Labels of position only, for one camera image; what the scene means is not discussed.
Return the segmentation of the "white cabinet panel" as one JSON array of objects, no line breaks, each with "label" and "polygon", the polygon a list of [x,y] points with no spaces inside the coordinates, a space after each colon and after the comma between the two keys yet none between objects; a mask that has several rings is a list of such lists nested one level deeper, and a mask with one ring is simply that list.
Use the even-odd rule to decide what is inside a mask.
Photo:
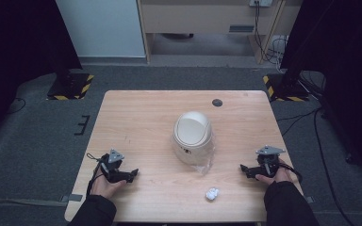
[{"label": "white cabinet panel", "polygon": [[80,57],[145,57],[137,0],[57,0]]}]

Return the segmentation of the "black curtain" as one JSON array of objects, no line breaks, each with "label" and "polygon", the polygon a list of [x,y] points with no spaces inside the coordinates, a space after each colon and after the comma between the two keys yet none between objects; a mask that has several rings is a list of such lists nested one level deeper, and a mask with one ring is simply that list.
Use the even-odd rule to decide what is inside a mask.
[{"label": "black curtain", "polygon": [[24,82],[80,67],[56,0],[0,0],[0,122]]},{"label": "black curtain", "polygon": [[325,107],[345,147],[362,162],[362,0],[303,0],[282,66],[299,59],[304,71],[325,76]]}]

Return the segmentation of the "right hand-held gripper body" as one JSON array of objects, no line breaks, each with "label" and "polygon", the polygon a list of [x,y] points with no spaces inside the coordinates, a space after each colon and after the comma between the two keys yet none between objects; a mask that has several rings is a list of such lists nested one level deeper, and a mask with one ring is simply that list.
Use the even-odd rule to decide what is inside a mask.
[{"label": "right hand-held gripper body", "polygon": [[279,168],[279,155],[284,153],[285,150],[281,148],[272,147],[269,145],[264,146],[260,150],[256,151],[258,169],[255,171],[255,175],[260,174],[267,177],[273,177]]}]

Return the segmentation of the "white paper ball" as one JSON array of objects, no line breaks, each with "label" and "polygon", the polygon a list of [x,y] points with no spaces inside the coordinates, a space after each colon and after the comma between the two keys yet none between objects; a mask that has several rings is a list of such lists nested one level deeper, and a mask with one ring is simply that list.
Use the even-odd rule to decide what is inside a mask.
[{"label": "white paper ball", "polygon": [[212,187],[207,191],[206,198],[209,201],[214,201],[218,197],[219,192],[220,192],[220,190],[218,188]]}]

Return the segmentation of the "person's right hand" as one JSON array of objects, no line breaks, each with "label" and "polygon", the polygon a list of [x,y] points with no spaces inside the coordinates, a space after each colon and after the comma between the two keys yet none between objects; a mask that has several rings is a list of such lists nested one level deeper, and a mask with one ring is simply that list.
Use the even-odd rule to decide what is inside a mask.
[{"label": "person's right hand", "polygon": [[289,170],[285,168],[279,168],[272,178],[261,174],[257,174],[255,178],[257,181],[262,182],[268,186],[272,183],[293,182]]}]

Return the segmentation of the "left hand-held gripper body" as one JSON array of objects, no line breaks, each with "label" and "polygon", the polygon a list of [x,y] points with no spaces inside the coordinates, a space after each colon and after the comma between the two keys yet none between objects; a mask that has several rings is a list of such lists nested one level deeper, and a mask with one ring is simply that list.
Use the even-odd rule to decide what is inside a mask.
[{"label": "left hand-held gripper body", "polygon": [[109,153],[101,157],[101,171],[110,183],[128,180],[128,173],[120,171],[120,165],[123,163],[123,159],[124,156],[114,149],[111,149]]}]

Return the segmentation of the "clear plastic bin liner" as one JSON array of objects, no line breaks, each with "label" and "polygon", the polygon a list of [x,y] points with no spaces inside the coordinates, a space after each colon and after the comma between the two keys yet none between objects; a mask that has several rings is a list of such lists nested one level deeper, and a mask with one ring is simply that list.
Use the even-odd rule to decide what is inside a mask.
[{"label": "clear plastic bin liner", "polygon": [[192,152],[194,160],[193,167],[201,174],[207,174],[212,166],[215,151],[215,136],[211,134],[202,146]]}]

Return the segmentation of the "grey power strip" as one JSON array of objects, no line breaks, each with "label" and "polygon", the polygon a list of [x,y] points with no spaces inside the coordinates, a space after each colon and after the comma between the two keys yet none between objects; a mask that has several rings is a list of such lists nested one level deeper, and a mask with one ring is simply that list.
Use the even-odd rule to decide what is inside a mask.
[{"label": "grey power strip", "polygon": [[272,5],[272,0],[250,0],[250,7],[269,8]]}]

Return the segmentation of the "person's left hand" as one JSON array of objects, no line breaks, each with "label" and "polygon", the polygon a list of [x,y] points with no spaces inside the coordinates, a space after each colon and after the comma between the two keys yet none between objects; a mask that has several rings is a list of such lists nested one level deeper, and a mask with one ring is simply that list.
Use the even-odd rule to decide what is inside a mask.
[{"label": "person's left hand", "polygon": [[90,194],[102,196],[106,199],[111,199],[115,193],[126,185],[125,180],[121,180],[117,183],[110,183],[107,178],[104,176],[101,169],[96,171],[96,175],[93,178],[93,183],[91,185]]}]

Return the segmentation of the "light wooden desk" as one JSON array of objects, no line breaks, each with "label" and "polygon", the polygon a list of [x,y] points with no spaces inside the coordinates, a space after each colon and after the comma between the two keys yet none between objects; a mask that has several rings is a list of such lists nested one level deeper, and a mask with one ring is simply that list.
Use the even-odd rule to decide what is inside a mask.
[{"label": "light wooden desk", "polygon": [[275,36],[287,36],[304,0],[272,0],[269,8],[250,0],[137,0],[145,53],[156,34],[238,34],[251,42],[256,62],[270,57]]}]

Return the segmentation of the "black stand base hazard stripes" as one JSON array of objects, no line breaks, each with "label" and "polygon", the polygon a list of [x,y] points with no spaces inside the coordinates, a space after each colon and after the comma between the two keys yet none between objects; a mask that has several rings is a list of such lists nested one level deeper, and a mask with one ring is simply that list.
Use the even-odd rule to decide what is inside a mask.
[{"label": "black stand base hazard stripes", "polygon": [[93,75],[89,73],[71,73],[67,81],[56,79],[47,93],[48,100],[83,99],[90,88]]},{"label": "black stand base hazard stripes", "polygon": [[270,73],[263,77],[270,101],[293,101],[301,102],[308,100],[308,91],[299,82],[291,85],[281,73]]}]

